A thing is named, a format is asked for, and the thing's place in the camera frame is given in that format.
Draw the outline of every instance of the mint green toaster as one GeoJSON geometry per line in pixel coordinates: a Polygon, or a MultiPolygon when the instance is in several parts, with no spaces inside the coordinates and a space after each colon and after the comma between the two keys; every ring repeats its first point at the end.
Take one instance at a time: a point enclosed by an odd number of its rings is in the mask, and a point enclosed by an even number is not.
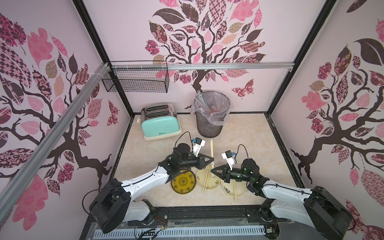
{"type": "Polygon", "coordinates": [[[172,137],[182,132],[175,107],[161,103],[141,110],[141,129],[145,140],[172,137]]]}

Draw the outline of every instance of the marble floor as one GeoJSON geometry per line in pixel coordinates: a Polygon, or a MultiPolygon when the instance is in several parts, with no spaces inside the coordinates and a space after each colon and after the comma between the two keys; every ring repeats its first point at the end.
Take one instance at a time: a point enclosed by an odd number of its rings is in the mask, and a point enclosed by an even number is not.
{"type": "MultiPolygon", "coordinates": [[[[114,175],[119,181],[127,180],[142,175],[157,166],[165,157],[172,153],[175,141],[180,135],[145,141],[140,123],[135,116],[133,125],[128,135],[120,162],[114,175]]],[[[178,115],[183,132],[189,131],[192,138],[199,137],[206,141],[200,153],[211,154],[210,139],[202,137],[197,131],[196,115],[178,115]]],[[[213,138],[215,166],[226,164],[221,153],[231,150],[237,151],[239,144],[245,145],[249,158],[253,158],[260,167],[260,174],[280,182],[295,186],[287,164],[279,150],[272,131],[264,114],[229,114],[228,122],[223,127],[219,136],[213,138]]],[[[189,135],[186,133],[178,141],[189,143],[189,135]]],[[[244,148],[240,147],[237,156],[237,164],[233,167],[240,168],[241,163],[247,158],[244,148]]],[[[201,205],[255,205],[261,204],[264,198],[254,196],[247,191],[244,195],[235,198],[227,195],[221,186],[212,190],[206,190],[202,194],[202,188],[196,184],[195,188],[187,194],[178,194],[171,188],[170,182],[157,186],[145,192],[137,200],[148,199],[155,207],[162,206],[201,206],[201,205]]]]}

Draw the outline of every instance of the pink wallpaper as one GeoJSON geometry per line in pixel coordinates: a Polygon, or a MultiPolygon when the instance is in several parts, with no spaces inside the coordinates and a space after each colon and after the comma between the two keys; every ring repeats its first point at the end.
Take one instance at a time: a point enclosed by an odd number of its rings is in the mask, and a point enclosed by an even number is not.
{"type": "MultiPolygon", "coordinates": [[[[70,1],[4,4],[0,38],[2,190],[101,61],[70,1]]],[[[77,239],[87,218],[82,197],[106,181],[128,121],[119,96],[97,85],[1,224],[0,238],[77,239]]]]}
{"type": "MultiPolygon", "coordinates": [[[[293,61],[324,2],[86,0],[85,4],[111,60],[188,64],[293,61]]],[[[266,111],[286,73],[286,69],[170,71],[168,93],[126,94],[135,112],[159,102],[188,112],[198,90],[224,93],[233,111],[266,111]]]]}
{"type": "Polygon", "coordinates": [[[340,1],[272,115],[306,186],[354,216],[345,239],[384,239],[383,8],[340,1]]]}

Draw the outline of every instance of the black mesh trash can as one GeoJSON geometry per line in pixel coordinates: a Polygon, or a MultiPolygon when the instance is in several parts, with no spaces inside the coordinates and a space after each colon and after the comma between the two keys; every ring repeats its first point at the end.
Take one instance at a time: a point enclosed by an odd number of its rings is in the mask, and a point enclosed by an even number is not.
{"type": "Polygon", "coordinates": [[[194,99],[193,111],[196,112],[197,130],[207,138],[217,137],[224,125],[230,109],[227,96],[215,91],[199,93],[194,99]]]}

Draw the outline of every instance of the black wire basket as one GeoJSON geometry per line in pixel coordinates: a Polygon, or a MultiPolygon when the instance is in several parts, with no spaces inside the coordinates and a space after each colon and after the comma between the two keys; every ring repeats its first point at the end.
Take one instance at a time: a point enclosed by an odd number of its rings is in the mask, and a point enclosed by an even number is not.
{"type": "Polygon", "coordinates": [[[149,68],[143,65],[112,66],[112,72],[108,72],[103,77],[103,84],[107,92],[117,92],[116,85],[120,83],[124,92],[167,93],[169,86],[167,62],[149,61],[159,65],[159,67],[149,68]]]}

